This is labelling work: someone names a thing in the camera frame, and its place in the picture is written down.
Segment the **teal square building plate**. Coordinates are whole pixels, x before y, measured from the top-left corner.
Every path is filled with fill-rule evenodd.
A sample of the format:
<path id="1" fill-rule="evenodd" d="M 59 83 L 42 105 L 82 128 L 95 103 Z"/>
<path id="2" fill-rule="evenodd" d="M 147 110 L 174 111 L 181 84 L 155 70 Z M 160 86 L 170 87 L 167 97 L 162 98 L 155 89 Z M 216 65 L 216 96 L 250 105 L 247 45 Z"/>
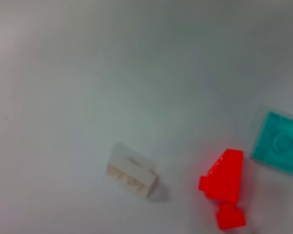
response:
<path id="1" fill-rule="evenodd" d="M 268 112 L 256 137 L 251 158 L 293 175 L 293 118 Z"/>

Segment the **translucent white building brick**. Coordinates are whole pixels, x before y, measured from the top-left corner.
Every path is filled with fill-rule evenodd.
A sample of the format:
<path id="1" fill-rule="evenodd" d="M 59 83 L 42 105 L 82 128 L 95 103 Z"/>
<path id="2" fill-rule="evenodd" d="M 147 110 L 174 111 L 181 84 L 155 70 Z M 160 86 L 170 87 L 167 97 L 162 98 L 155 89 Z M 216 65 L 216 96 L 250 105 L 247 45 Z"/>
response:
<path id="1" fill-rule="evenodd" d="M 156 164 L 122 143 L 111 151 L 106 174 L 143 198 L 148 198 L 158 183 Z"/>

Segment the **bright red slope brick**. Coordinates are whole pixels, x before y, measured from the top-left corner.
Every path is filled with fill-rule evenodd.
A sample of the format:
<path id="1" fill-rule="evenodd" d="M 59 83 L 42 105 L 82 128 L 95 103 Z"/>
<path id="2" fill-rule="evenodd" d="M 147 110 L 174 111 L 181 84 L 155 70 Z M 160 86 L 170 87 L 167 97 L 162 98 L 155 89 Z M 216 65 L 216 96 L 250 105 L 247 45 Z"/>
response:
<path id="1" fill-rule="evenodd" d="M 237 203 L 240 194 L 243 151 L 226 149 L 208 170 L 201 176 L 198 189 L 205 197 L 223 202 Z"/>

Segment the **small bright red brick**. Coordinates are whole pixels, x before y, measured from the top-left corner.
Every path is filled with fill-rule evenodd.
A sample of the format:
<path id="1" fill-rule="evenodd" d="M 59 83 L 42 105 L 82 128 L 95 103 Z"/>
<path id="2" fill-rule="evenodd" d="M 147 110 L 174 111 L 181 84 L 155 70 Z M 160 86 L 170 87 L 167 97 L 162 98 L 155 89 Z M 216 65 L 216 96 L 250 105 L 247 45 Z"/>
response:
<path id="1" fill-rule="evenodd" d="M 216 218 L 221 230 L 246 226 L 244 211 L 233 203 L 220 203 Z"/>

